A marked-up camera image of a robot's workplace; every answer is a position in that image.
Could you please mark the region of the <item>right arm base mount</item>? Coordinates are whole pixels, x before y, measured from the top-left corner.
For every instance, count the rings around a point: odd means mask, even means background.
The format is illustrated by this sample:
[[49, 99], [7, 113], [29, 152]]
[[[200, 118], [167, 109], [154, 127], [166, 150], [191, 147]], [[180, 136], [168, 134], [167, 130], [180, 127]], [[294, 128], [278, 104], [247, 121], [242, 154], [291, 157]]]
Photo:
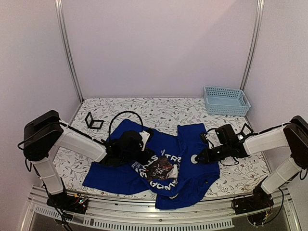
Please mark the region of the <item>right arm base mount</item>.
[[271, 194], [267, 194], [259, 186], [253, 189], [251, 196], [236, 196], [231, 202], [236, 215], [263, 210], [247, 216], [249, 223], [254, 226], [262, 226], [266, 223], [272, 213], [273, 205]]

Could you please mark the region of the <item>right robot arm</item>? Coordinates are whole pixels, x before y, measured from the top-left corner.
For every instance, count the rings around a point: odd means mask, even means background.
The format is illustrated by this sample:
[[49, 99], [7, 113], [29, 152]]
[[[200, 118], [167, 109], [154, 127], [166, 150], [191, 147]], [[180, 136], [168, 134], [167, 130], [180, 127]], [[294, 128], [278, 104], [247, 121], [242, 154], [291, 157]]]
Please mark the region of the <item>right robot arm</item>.
[[218, 146], [207, 139], [207, 132], [202, 133], [201, 139], [208, 147], [193, 155], [191, 162], [211, 164], [227, 157], [246, 158], [259, 153], [277, 155], [282, 151], [283, 156], [276, 164], [273, 163], [273, 158], [266, 156], [271, 165], [271, 173], [253, 189], [253, 196], [249, 198], [249, 206], [253, 210], [259, 210], [273, 192], [308, 168], [308, 123], [303, 117], [296, 115], [286, 123], [260, 132], [251, 130], [245, 133], [244, 130], [249, 128], [244, 124], [238, 133], [230, 124], [214, 128]]

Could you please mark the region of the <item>light blue plastic basket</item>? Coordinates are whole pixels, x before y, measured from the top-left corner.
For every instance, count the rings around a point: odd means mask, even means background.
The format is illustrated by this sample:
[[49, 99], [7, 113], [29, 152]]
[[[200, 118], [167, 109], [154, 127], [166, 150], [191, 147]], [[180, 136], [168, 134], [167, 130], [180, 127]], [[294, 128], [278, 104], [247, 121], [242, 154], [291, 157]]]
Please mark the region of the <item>light blue plastic basket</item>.
[[239, 89], [204, 86], [204, 100], [208, 114], [246, 116], [251, 108], [245, 93]]

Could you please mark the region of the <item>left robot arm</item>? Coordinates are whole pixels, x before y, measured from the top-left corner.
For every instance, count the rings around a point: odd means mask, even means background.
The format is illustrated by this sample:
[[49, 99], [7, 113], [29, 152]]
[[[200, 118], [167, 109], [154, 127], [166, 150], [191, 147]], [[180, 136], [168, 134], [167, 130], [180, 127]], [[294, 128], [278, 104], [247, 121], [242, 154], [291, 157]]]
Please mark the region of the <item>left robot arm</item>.
[[72, 203], [71, 197], [50, 155], [60, 149], [69, 150], [108, 167], [131, 161], [145, 162], [150, 156], [147, 144], [154, 131], [143, 124], [140, 126], [137, 131], [124, 131], [119, 138], [112, 138], [109, 133], [107, 140], [99, 141], [61, 120], [57, 111], [50, 110], [26, 124], [24, 138], [17, 147], [37, 171], [53, 201], [61, 209], [67, 209]]

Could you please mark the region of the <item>round light blue brooch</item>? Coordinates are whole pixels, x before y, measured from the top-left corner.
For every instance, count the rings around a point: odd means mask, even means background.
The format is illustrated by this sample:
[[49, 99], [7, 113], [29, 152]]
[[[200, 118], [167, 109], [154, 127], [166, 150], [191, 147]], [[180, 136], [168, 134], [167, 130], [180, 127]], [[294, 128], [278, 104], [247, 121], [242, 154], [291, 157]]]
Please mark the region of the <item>round light blue brooch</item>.
[[194, 154], [194, 155], [191, 156], [191, 162], [192, 162], [193, 164], [197, 164], [197, 163], [198, 163], [198, 161], [196, 160], [196, 158], [197, 158], [197, 155], [196, 155], [196, 154]]

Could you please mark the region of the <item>blue printed t-shirt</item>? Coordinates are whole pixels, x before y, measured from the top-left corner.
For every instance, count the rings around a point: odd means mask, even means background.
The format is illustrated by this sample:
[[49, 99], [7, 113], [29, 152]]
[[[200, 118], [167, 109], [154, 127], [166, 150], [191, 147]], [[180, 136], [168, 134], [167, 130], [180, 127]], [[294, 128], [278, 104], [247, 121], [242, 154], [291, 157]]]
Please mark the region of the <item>blue printed t-shirt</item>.
[[133, 161], [106, 167], [93, 162], [83, 186], [125, 195], [151, 190], [157, 195], [155, 207], [161, 210], [192, 206], [203, 199], [220, 175], [217, 162], [192, 160], [207, 148], [200, 137], [205, 131], [204, 124], [177, 126], [176, 136], [154, 130], [147, 143], [154, 154], [147, 164]]

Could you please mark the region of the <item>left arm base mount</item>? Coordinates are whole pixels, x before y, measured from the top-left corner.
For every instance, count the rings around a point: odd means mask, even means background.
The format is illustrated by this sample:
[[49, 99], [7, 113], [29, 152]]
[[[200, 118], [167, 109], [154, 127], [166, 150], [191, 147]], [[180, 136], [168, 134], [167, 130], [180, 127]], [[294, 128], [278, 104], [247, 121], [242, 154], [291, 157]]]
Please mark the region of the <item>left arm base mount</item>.
[[52, 195], [47, 192], [47, 205], [63, 211], [78, 214], [85, 214], [88, 208], [89, 199], [81, 194], [69, 195], [66, 192]]

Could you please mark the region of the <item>black brooch box silver brooch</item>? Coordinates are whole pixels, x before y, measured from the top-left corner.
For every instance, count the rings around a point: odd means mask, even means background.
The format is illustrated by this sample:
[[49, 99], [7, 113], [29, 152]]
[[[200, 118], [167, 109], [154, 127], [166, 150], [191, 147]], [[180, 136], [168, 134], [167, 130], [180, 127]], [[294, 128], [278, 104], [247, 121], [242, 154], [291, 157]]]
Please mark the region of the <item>black brooch box silver brooch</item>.
[[252, 128], [247, 124], [244, 123], [241, 131], [237, 134], [239, 140], [243, 140], [246, 139], [248, 136], [250, 136], [250, 134], [253, 133]]

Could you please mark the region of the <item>black brooch box yellow brooch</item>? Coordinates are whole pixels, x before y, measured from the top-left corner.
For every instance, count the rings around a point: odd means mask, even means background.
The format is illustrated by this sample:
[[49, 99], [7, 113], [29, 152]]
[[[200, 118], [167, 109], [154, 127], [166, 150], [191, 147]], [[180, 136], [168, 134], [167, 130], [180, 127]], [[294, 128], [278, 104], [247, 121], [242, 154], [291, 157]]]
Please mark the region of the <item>black brooch box yellow brooch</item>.
[[104, 120], [94, 119], [91, 112], [88, 112], [85, 117], [87, 128], [89, 129], [101, 129], [103, 127]]

